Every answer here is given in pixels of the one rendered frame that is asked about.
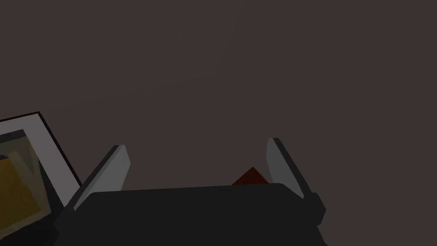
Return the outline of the framed picture with yellow shape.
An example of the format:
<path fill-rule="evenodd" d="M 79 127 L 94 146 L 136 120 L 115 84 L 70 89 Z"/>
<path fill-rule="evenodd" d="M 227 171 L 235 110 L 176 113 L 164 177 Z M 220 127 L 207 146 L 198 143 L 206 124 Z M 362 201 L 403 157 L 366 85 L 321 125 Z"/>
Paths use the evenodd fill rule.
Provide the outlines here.
<path fill-rule="evenodd" d="M 80 186 L 40 112 L 0 120 L 0 246 L 53 246 Z"/>

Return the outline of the dark red angular object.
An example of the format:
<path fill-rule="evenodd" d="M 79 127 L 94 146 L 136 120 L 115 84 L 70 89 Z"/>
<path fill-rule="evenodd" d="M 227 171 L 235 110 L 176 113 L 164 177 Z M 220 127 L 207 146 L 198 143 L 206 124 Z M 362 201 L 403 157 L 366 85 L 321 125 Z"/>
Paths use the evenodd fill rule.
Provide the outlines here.
<path fill-rule="evenodd" d="M 253 184 L 268 184 L 269 182 L 256 170 L 255 167 L 250 168 L 232 185 L 253 185 Z"/>

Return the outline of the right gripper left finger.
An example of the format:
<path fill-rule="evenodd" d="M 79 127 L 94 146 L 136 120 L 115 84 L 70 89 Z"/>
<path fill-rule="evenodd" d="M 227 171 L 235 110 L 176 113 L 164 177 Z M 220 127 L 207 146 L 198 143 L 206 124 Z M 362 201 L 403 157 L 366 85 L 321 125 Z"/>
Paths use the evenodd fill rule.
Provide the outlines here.
<path fill-rule="evenodd" d="M 95 192 L 121 191 L 130 165 L 125 145 L 114 145 L 75 192 L 66 208 L 76 210 Z"/>

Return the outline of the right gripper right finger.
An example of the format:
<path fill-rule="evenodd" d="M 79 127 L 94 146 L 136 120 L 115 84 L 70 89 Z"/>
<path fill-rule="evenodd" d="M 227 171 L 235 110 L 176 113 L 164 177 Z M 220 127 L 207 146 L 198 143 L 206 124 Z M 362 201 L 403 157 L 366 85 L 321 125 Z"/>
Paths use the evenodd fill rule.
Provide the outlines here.
<path fill-rule="evenodd" d="M 272 181 L 285 185 L 299 197 L 304 198 L 311 189 L 279 138 L 269 138 L 266 161 Z"/>

